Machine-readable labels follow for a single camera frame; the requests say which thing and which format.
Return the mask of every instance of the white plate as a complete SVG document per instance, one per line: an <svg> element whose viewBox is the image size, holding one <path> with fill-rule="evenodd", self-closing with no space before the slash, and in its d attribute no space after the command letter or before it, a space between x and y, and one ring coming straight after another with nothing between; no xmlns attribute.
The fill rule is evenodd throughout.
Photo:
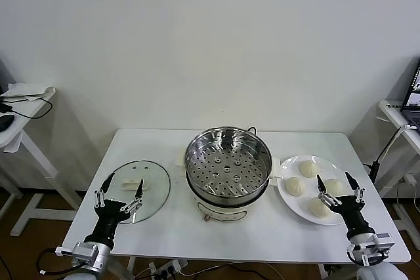
<svg viewBox="0 0 420 280"><path fill-rule="evenodd" d="M318 196L319 191L316 177L307 178L303 176L298 169L299 163L307 160L311 160L320 166L322 170L320 176L324 182L333 178L340 180L347 190L346 194L350 193L350 185L347 182L346 174L337 165L334 165L321 157L315 157L313 155L298 155L287 159L280 165L280 176L282 178L277 179L277 188L281 197L291 210L308 221L324 226L342 224L344 222L343 218L341 218L341 216L337 213L332 212L327 218L318 218L309 210L309 201ZM304 180L305 192L302 196L295 197L287 192L285 180L290 177L297 177Z"/></svg>

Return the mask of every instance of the wooden floor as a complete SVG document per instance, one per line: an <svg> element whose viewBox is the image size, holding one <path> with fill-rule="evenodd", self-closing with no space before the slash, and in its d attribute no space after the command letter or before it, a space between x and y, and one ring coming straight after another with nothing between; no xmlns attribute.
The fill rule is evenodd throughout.
<svg viewBox="0 0 420 280"><path fill-rule="evenodd" d="M39 275L35 269L35 261L39 252L47 247L60 246L66 232L70 226L69 222L60 221L48 221L48 220L30 220L30 223L24 230L20 237L11 237L9 235L10 230L14 226L14 223L18 220L18 217L24 210L24 207L28 204L32 194L26 194L23 200L15 200L12 207L8 210L6 215L0 221L0 256L6 262L7 266L12 273L14 280L38 280L38 279L57 279L56 277L48 277ZM0 191L0 205L2 205L8 197L8 194ZM69 209L70 207L59 195L46 195L42 200L40 207L48 207L51 209ZM420 229L420 214L414 209L412 205L407 205L407 211L410 216L415 220L417 227ZM409 237L403 233L402 237L406 242L411 256L420 262L420 252L416 251L409 239ZM149 262L154 261L157 266L160 266L166 262L162 259L146 259L138 258L136 260L135 272L148 267ZM127 258L122 258L121 262L124 264L128 263ZM200 261L188 261L188 266L183 270L184 273L194 273L195 271L207 268L210 266L216 266L223 262L200 262ZM42 268L46 270L62 270L70 267L70 259L63 257L55 257L53 254L47 254L41 261ZM292 279L321 279L317 265L308 264L272 264L284 277L285 280ZM278 275L267 265L264 264L236 264L236 268L242 270L255 270L261 273L269 280L279 279ZM398 267L408 276L410 280L420 279L420 269L413 263L407 263L398 265ZM0 265L0 279L8 279L8 275L4 266ZM116 280L117 278L107 273L103 280ZM184 277L177 275L177 280L191 279L193 277ZM262 279L254 273L243 273L233 268L221 268L219 270L210 271L201 274L198 277L199 280L209 279L241 279L241 280L257 280Z"/></svg>

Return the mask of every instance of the glass lid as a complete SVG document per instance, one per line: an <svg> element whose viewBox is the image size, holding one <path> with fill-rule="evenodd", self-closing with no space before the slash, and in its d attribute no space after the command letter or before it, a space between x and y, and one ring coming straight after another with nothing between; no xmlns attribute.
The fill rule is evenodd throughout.
<svg viewBox="0 0 420 280"><path fill-rule="evenodd" d="M135 198L140 181L143 179L142 206L122 224L132 224L153 216L169 195L171 181L166 170L151 161L133 161L116 169L104 198L129 204Z"/></svg>

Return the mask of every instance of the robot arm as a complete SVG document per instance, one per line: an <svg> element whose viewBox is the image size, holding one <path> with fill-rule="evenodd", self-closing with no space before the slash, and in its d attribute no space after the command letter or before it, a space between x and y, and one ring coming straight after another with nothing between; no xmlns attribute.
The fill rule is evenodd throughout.
<svg viewBox="0 0 420 280"><path fill-rule="evenodd" d="M140 182L135 198L130 203L104 199L113 174L103 183L100 191L95 191L95 212L98 222L92 234L84 242L77 242L73 250L57 247L57 256L73 256L73 264L84 264L79 271L65 280L100 279L108 266L110 251L114 247L114 237L118 224L130 218L142 206L143 180Z"/></svg>
<svg viewBox="0 0 420 280"><path fill-rule="evenodd" d="M375 230L364 220L360 212L364 205L363 194L357 181L346 172L348 183L354 195L331 196L317 175L318 198L333 212L340 214L347 227L347 256L356 265L362 266L357 272L360 280L408 280L407 276L392 264L384 262L389 256L390 248L395 244L388 233L376 234Z"/></svg>
<svg viewBox="0 0 420 280"><path fill-rule="evenodd" d="M359 266L374 266L388 258L389 249L395 244L388 233L376 234L375 230L364 220L360 212L365 206L363 194L357 181L346 172L348 183L354 195L333 197L318 179L318 198L333 212L340 214L347 227L347 239L351 245L347 248L348 258Z"/></svg>

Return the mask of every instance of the white desk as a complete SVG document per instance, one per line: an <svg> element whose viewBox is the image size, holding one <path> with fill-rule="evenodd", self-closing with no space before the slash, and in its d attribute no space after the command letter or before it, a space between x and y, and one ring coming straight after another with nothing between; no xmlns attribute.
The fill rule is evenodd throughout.
<svg viewBox="0 0 420 280"><path fill-rule="evenodd" d="M99 166L72 226L63 242L72 249L96 224L93 191L122 164L148 159L163 165L171 177L166 204L153 217L133 225L120 224L115 234L114 255L236 260L253 262L348 264L347 229L319 226L298 217L269 186L244 220L220 223L203 220L192 200L185 170L176 167L183 148L198 130L120 129ZM410 260L410 253L381 198L344 134L258 132L273 157L284 159L300 154L319 155L349 171L366 188L362 213L378 233L388 232L395 240L387 261Z"/></svg>
<svg viewBox="0 0 420 280"><path fill-rule="evenodd" d="M401 125L408 124L407 120L401 114L401 105L401 101L380 101L379 103L379 108L396 128L399 128ZM407 130L406 132L403 132L402 135L410 144L411 148L407 147L397 162L395 162L395 164L375 183L381 197L385 196L388 191L397 185L398 181L406 173L409 173L410 169L420 161L419 132L417 130ZM415 248L420 250L420 233L411 221L410 216L402 205L392 205L392 207L400 217L399 220L394 220L397 228L400 231L407 231Z"/></svg>
<svg viewBox="0 0 420 280"><path fill-rule="evenodd" d="M54 93L55 89L51 90L44 97L44 100L49 100L54 95ZM11 105L14 111L33 117L45 105L45 102L42 100L34 100L27 102L8 103L8 105ZM37 168L41 171L51 186L57 190L74 209L78 209L81 203L80 196L78 196L78 194L76 194L76 192L71 189L65 181L58 177L58 171L24 131L23 128L26 126L30 119L17 114L13 115L14 121L10 127L5 131L0 132L0 148L7 146L21 132L22 144L28 149L28 151L38 162ZM36 207L41 201L42 196L42 194L38 193L32 197L32 200L29 202L28 206L25 208L24 212L10 232L11 236L19 236L31 218L69 221L73 220L75 216L74 210L37 209Z"/></svg>

